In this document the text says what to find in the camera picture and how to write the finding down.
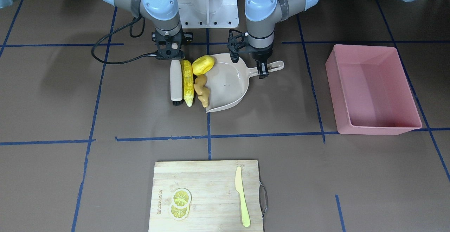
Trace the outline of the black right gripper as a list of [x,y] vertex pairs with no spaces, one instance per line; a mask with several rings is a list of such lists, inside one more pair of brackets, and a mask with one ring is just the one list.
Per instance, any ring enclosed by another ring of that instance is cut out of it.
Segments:
[[173,36],[161,35],[158,32],[152,33],[152,41],[156,43],[157,50],[153,53],[154,57],[159,60],[182,60],[185,53],[181,50],[181,46],[190,44],[193,41],[192,32],[179,31]]

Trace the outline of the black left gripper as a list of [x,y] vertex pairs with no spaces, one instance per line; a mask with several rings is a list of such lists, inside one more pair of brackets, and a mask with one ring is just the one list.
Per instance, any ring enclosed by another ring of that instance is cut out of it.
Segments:
[[229,30],[227,48],[233,63],[238,62],[239,54],[250,54],[257,63],[258,78],[264,79],[269,75],[268,58],[272,55],[273,42],[267,47],[257,48],[250,44],[250,35],[238,30]]

